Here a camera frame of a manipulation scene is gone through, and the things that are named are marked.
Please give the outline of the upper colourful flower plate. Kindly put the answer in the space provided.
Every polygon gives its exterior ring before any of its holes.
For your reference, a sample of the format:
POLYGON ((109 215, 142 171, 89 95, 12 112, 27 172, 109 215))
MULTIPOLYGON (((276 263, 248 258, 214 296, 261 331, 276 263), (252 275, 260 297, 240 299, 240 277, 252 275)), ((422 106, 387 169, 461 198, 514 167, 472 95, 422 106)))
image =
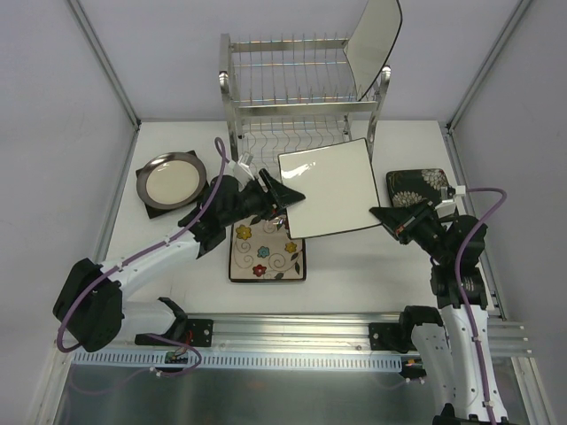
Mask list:
POLYGON ((231 282, 293 283, 306 278, 306 243, 290 238, 286 216, 261 221, 249 218, 231 227, 231 282))

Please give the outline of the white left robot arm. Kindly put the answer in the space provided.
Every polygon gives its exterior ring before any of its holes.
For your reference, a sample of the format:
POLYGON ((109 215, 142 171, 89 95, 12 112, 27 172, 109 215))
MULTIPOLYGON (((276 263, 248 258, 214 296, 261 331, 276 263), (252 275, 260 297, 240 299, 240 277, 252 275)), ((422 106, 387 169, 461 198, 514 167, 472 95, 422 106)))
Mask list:
POLYGON ((53 307, 59 320, 56 345, 61 352, 96 352, 116 338, 136 344, 182 345, 190 324, 187 313, 169 297, 130 302, 143 286, 174 266, 214 250, 233 224, 247 219, 273 220, 305 200, 267 170, 245 185, 219 175, 197 206, 173 231, 137 253, 98 264, 76 262, 53 307))

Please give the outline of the aluminium rail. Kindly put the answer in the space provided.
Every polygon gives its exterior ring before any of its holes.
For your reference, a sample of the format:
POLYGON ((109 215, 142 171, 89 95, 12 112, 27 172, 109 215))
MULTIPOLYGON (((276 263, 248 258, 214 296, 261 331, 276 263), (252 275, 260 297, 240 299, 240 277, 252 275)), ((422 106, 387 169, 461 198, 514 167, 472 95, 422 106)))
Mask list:
MULTIPOLYGON (((214 322, 209 351, 370 354, 370 323, 397 324, 400 313, 189 314, 214 322)), ((494 357, 532 357, 527 328, 489 316, 486 333, 494 357)))

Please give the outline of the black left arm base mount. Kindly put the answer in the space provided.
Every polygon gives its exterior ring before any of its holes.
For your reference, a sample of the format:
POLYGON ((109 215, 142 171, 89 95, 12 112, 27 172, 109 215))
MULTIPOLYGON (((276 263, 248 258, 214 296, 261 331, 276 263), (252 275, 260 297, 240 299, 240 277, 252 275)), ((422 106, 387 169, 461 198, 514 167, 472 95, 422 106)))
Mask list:
POLYGON ((210 347, 214 334, 214 321, 182 317, 175 319, 167 331, 152 332, 152 334, 159 338, 151 337, 150 333, 138 334, 135 337, 135 345, 174 346, 175 343, 182 343, 198 348, 210 347))

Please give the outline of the dark floral square plate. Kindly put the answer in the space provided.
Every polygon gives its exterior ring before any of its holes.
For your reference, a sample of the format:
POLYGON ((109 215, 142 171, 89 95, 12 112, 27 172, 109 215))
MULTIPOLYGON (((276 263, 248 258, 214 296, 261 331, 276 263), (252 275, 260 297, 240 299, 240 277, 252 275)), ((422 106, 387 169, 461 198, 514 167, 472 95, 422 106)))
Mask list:
POLYGON ((441 189, 449 186, 447 175, 440 168, 391 171, 385 180, 391 207, 417 205, 424 200, 437 205, 441 189))

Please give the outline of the stainless steel dish rack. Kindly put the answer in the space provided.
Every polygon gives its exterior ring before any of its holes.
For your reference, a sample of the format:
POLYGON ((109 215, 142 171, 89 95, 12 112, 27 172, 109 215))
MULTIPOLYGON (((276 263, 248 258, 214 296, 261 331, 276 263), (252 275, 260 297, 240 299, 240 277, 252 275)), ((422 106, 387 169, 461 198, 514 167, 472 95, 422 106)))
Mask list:
POLYGON ((254 171, 279 175, 281 154, 355 139, 352 121, 368 118, 363 139, 374 154, 377 121, 392 69, 384 65, 364 90, 355 84, 347 38, 280 37, 234 41, 221 35, 219 83, 228 156, 251 155, 254 171))

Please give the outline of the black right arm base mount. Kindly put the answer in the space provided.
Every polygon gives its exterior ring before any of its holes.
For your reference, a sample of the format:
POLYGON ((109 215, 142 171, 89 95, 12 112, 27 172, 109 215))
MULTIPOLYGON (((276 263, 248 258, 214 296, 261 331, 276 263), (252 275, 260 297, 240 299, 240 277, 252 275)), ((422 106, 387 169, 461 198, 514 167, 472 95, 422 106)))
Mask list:
POLYGON ((439 310, 429 306, 409 305, 400 313, 397 322, 371 322, 368 325, 370 350, 402 354, 415 351, 411 335, 414 328, 424 324, 443 327, 439 310))

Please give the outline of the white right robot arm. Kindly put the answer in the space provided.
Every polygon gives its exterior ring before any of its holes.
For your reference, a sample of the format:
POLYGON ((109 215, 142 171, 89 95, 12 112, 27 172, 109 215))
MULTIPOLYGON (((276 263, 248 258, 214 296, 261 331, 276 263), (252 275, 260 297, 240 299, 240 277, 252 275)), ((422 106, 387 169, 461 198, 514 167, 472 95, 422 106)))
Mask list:
POLYGON ((488 343, 488 298, 478 268, 487 226, 469 215, 440 218, 430 201, 373 207, 402 245, 416 243, 431 262, 434 307, 409 305, 393 324, 369 324, 374 350, 417 351, 434 390, 435 424, 508 424, 488 343))

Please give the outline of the white square plate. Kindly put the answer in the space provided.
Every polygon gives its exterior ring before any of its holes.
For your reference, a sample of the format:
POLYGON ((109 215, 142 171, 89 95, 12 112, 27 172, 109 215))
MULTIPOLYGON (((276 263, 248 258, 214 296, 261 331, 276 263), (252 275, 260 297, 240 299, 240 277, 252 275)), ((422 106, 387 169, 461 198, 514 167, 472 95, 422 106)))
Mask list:
POLYGON ((353 76, 356 100, 361 101, 386 65, 403 22, 397 0, 368 0, 344 53, 353 76))
POLYGON ((293 239, 373 228, 377 184, 364 138, 278 157, 281 181, 305 199, 287 208, 293 239))

